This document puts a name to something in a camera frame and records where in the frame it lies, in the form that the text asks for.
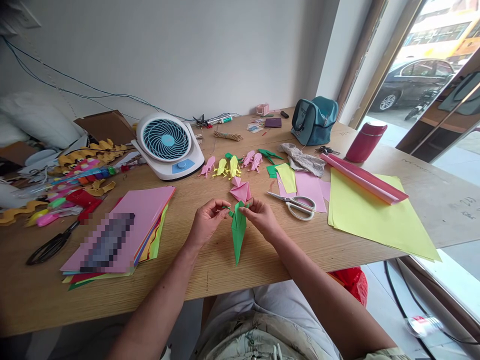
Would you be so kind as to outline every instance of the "scooter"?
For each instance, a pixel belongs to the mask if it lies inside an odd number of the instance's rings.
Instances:
[[[410,120],[414,116],[422,113],[432,102],[433,99],[437,97],[439,94],[439,90],[424,90],[423,93],[418,98],[420,102],[417,106],[415,106],[407,116],[405,116],[405,121]]]

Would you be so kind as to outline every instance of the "blue fan grille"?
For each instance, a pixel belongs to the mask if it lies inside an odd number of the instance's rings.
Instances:
[[[143,142],[155,156],[165,160],[181,158],[189,148],[189,137],[176,122],[156,119],[143,131]]]

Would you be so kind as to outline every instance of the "desk fan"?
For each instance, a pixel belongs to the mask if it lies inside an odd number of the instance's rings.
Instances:
[[[132,144],[153,172],[164,181],[186,178],[205,163],[190,124],[157,112],[143,117]]]

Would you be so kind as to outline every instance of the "black car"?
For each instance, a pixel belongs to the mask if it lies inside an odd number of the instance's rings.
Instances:
[[[415,106],[424,90],[439,90],[454,73],[446,60],[397,59],[388,71],[370,111],[381,113],[394,105]]]

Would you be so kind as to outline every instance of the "red water bottle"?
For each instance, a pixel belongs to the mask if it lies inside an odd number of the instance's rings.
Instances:
[[[363,163],[369,158],[385,130],[387,130],[387,124],[383,121],[367,121],[353,140],[345,158],[352,163]]]

